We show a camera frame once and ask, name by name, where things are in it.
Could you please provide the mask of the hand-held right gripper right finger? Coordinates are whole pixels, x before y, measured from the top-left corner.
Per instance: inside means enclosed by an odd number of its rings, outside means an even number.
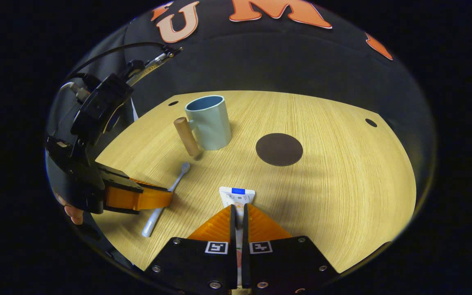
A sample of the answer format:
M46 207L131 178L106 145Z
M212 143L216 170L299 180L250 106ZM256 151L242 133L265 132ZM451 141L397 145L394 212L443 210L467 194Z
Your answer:
M292 236L251 204L242 222L242 288L251 294L315 294L339 278L309 237Z

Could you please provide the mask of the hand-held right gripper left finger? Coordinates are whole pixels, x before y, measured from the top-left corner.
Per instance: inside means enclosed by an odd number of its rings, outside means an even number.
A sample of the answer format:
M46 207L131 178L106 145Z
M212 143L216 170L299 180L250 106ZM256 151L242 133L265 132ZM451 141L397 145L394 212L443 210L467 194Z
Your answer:
M230 205L188 238L172 237L145 270L172 294L230 294L237 288L236 206Z

